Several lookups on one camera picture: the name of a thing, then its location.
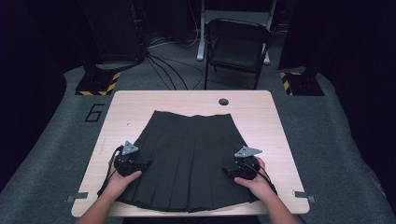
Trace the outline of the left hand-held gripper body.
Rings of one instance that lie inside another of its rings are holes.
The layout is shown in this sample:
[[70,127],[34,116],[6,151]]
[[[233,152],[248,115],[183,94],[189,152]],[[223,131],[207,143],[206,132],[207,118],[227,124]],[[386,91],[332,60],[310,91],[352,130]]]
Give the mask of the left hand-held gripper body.
[[137,158],[139,156],[139,148],[131,142],[126,141],[123,146],[117,148],[119,154],[114,161],[114,167],[121,176],[131,175],[139,171],[139,163]]

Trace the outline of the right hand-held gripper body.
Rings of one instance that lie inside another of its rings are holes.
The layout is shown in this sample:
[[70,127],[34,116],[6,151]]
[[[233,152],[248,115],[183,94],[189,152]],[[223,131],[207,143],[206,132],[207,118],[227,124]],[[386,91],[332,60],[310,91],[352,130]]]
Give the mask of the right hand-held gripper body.
[[243,146],[234,154],[234,162],[237,165],[235,177],[252,180],[260,171],[260,165],[255,158],[262,153],[260,149]]

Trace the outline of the black pleated skirt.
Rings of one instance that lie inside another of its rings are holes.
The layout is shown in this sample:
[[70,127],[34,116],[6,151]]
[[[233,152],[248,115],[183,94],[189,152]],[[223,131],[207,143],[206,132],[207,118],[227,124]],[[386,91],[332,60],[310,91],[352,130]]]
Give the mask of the black pleated skirt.
[[225,173],[247,143],[231,115],[182,116],[155,111],[134,144],[151,164],[118,200],[166,212],[215,210],[255,196]]

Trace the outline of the person's right hand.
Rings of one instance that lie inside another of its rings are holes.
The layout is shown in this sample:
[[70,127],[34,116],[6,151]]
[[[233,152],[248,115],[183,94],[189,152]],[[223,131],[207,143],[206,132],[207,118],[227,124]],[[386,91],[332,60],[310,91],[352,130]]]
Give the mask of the person's right hand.
[[258,175],[256,175],[256,177],[252,180],[247,180],[241,177],[236,177],[234,179],[234,181],[241,185],[244,186],[246,188],[248,188],[258,199],[260,199],[262,201],[262,199],[273,193],[273,190],[270,186],[270,184],[266,181],[266,178],[268,177],[268,175],[265,173],[264,171],[264,162],[261,158],[256,157],[261,169],[260,169],[260,173]]

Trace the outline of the person's left hand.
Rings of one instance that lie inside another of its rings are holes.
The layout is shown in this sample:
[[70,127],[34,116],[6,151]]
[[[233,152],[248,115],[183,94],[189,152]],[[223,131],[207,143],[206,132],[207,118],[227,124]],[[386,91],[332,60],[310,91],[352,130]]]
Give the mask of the person's left hand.
[[103,195],[106,198],[115,201],[126,190],[126,188],[141,175],[141,171],[136,171],[127,176],[122,176],[118,172],[115,172],[109,178]]

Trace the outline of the grey tape piece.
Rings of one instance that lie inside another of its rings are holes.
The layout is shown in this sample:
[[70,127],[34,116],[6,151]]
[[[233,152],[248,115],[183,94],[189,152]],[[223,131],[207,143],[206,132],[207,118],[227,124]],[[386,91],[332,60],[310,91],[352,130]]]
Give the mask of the grey tape piece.
[[66,203],[73,203],[77,199],[87,199],[89,192],[77,192],[73,195],[67,196]]
[[309,193],[304,192],[304,191],[294,190],[294,191],[293,191],[293,195],[294,195],[296,198],[304,198],[304,199],[307,199],[310,203],[315,203],[315,202],[317,201],[314,195],[310,195]]

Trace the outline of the black stand base yellow stripes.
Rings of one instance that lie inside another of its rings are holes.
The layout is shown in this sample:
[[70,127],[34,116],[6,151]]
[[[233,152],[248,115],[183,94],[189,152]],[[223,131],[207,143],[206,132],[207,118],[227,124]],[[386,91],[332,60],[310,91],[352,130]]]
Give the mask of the black stand base yellow stripes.
[[314,77],[302,73],[280,73],[283,87],[287,95],[292,96],[323,96],[324,92]]
[[84,75],[78,83],[75,95],[110,95],[116,87],[120,73],[102,72],[98,77]]

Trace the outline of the black folding chair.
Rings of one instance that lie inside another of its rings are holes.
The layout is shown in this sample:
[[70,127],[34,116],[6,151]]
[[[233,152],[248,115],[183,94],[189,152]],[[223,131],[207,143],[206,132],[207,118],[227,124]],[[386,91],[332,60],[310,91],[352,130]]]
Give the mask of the black folding chair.
[[206,26],[205,85],[209,66],[254,74],[256,90],[272,35],[261,24],[250,21],[214,19]]

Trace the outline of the dark curtain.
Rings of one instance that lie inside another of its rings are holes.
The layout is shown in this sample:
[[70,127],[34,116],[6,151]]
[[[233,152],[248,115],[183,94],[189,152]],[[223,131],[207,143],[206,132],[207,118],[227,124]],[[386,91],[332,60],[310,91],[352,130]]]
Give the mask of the dark curtain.
[[278,67],[308,68],[314,60],[395,205],[396,0],[298,0]]
[[0,0],[0,191],[43,133],[77,64],[62,0]]

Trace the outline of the black equipment cabinet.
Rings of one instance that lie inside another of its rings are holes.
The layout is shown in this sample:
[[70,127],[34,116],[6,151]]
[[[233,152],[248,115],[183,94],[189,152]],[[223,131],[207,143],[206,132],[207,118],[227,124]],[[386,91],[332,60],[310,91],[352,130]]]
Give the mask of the black equipment cabinet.
[[84,0],[92,33],[105,62],[141,62],[145,47],[135,0]]

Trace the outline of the white metal desk frame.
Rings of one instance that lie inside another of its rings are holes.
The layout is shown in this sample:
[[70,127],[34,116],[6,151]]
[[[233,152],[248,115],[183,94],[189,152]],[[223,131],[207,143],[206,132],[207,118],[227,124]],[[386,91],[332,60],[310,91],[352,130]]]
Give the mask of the white metal desk frame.
[[273,17],[275,16],[275,9],[277,0],[270,0],[270,9],[264,12],[253,11],[235,11],[235,10],[209,10],[205,8],[206,0],[201,0],[201,19],[200,19],[200,38],[196,59],[201,62],[205,58],[205,25],[217,18],[256,22],[265,26],[267,29],[271,28]]

